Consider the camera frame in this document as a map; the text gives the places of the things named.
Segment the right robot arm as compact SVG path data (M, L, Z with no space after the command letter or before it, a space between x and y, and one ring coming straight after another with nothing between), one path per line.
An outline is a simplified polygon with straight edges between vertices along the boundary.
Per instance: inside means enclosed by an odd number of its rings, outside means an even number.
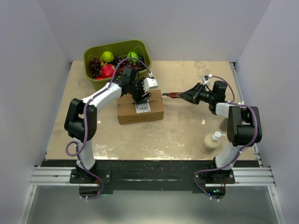
M228 120L227 139L229 143L221 154L214 158L210 169L195 172L196 184L201 177L208 177L213 183L224 179L224 171L233 168L234 163L247 147L261 141L262 129L257 107L235 104L226 101L226 89L229 87L225 81L215 81L213 88L207 89L202 83L197 83L193 88L176 94L189 103L198 105L200 102L208 103L209 111Z

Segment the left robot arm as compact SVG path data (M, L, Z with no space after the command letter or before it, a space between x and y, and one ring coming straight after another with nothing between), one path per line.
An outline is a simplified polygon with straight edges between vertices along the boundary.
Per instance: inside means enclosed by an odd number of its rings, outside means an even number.
M147 77L140 78L137 70L126 67L120 75L113 75L110 82L99 91L84 99L71 100L64 129L72 140L66 145L65 152L77 158L76 175L79 178L86 183L102 184L92 147L98 113L112 101L127 94L132 96L136 105L146 103L151 97L150 90L156 87L158 82L151 72Z

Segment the brown cardboard express box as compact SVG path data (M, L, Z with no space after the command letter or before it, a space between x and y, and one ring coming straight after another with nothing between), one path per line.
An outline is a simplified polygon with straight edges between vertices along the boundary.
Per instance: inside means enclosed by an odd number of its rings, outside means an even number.
M131 95L117 99L117 118L119 124L132 124L162 120L164 105L161 90L150 91L151 97L146 103L135 104Z

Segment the red black utility knife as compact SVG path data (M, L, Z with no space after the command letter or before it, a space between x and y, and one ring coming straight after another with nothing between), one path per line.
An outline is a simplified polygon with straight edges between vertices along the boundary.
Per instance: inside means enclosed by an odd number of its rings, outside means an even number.
M170 97L170 98L183 98L181 96L181 92L169 92L169 93L163 93L162 96Z

